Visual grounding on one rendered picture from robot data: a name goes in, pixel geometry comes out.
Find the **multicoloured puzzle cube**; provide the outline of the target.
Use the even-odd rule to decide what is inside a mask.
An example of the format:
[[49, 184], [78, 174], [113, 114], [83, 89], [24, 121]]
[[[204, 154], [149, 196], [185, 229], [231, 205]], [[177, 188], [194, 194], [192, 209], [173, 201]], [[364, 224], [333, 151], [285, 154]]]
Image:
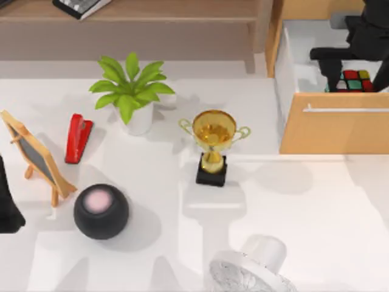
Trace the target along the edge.
[[340, 75], [335, 90], [326, 85], [325, 92], [373, 92], [370, 74], [366, 70], [344, 70]]

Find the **gold trophy with black base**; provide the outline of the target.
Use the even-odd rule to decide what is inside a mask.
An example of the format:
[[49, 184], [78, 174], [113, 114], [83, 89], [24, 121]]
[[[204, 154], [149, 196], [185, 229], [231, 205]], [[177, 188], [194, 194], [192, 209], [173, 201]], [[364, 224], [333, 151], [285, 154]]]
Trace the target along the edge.
[[251, 129], [238, 128], [229, 113], [218, 109], [203, 111], [191, 122], [180, 119], [178, 125], [192, 136], [202, 149], [196, 183], [223, 187], [227, 173], [227, 156], [222, 152], [235, 142], [247, 138]]

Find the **black round speaker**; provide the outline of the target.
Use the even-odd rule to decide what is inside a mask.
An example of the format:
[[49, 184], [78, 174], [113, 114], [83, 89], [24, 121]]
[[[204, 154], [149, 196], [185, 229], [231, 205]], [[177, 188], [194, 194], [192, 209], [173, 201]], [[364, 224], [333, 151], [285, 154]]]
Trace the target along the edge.
[[82, 190], [74, 203], [74, 222], [85, 236], [95, 240], [115, 237], [130, 216], [126, 196], [110, 184], [94, 184]]

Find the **red stapler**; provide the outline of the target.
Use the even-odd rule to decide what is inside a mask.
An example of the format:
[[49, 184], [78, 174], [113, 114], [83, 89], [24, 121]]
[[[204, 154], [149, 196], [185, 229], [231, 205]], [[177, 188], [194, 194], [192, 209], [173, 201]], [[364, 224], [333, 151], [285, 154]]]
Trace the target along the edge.
[[78, 164], [80, 162], [93, 126], [93, 121], [85, 120], [81, 114], [72, 115], [64, 159], [67, 164]]

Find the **wooden open shelf unit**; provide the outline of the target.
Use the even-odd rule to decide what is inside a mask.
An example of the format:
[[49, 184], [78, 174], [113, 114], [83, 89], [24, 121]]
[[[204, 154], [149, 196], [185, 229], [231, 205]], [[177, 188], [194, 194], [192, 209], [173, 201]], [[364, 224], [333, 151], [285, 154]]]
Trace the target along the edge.
[[111, 0], [77, 20], [52, 0], [0, 8], [1, 61], [243, 61], [261, 66], [273, 0]]

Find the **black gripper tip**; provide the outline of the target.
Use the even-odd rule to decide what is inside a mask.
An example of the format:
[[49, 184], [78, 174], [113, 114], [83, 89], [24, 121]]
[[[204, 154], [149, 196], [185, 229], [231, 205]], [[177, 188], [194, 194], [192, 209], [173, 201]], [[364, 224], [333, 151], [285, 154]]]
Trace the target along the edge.
[[26, 225], [26, 220], [10, 193], [4, 161], [0, 155], [0, 234], [14, 234]]

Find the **green plant in white pot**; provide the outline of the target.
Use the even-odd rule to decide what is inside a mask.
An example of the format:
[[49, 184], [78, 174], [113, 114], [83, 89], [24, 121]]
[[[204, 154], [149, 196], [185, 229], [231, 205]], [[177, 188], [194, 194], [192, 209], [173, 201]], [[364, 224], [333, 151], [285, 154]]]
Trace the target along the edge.
[[102, 95], [95, 109], [112, 105], [127, 133], [133, 136], [147, 133], [153, 124], [154, 104], [160, 102], [161, 95], [176, 94], [165, 83], [164, 62], [152, 61], [141, 68], [137, 54], [131, 52], [124, 64], [109, 56], [102, 56], [98, 64], [103, 78], [89, 88], [89, 92]]

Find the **black and white keyboard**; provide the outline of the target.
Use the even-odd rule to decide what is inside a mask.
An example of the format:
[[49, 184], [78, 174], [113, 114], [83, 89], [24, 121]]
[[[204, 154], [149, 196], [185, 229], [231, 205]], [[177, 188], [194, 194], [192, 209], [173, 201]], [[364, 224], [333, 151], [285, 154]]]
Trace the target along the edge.
[[52, 4], [77, 20], [82, 20], [108, 5], [112, 0], [52, 0]]

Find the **white desk fan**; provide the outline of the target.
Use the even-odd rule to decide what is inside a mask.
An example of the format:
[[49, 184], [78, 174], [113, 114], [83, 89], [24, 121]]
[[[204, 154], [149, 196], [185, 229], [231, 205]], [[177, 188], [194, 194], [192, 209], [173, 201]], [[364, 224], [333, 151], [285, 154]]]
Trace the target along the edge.
[[287, 247], [280, 239], [255, 234], [238, 251], [215, 254], [208, 266], [211, 292], [298, 292], [280, 274]]

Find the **pale wooden drawer front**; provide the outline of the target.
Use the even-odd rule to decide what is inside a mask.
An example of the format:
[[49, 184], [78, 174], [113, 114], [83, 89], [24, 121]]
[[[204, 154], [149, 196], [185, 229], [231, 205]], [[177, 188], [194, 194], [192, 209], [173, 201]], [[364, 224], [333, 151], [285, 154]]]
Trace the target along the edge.
[[316, 108], [389, 108], [389, 93], [296, 93], [281, 154], [389, 155], [389, 113], [304, 113]]

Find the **wooden framed blackboard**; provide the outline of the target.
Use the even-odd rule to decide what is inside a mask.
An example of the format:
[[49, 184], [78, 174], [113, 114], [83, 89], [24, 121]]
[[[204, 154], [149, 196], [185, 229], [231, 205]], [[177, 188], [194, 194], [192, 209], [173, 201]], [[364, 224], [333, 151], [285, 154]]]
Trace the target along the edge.
[[16, 120], [8, 111], [0, 112], [0, 117], [5, 123], [12, 140], [16, 144], [28, 167], [25, 171], [25, 179], [30, 179], [33, 172], [39, 173], [52, 188], [51, 205], [56, 208], [59, 199], [66, 199], [77, 188], [69, 183], [60, 173], [51, 152], [26, 128]]

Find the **grey drawer inside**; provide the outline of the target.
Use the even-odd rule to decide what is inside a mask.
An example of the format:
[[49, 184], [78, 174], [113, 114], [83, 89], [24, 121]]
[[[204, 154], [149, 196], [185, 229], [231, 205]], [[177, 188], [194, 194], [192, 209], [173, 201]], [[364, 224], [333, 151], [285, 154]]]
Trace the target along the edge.
[[317, 61], [310, 59], [314, 47], [347, 48], [346, 30], [332, 29], [329, 21], [287, 20], [283, 22], [275, 80], [278, 95], [291, 98], [296, 92], [322, 92], [326, 78]]

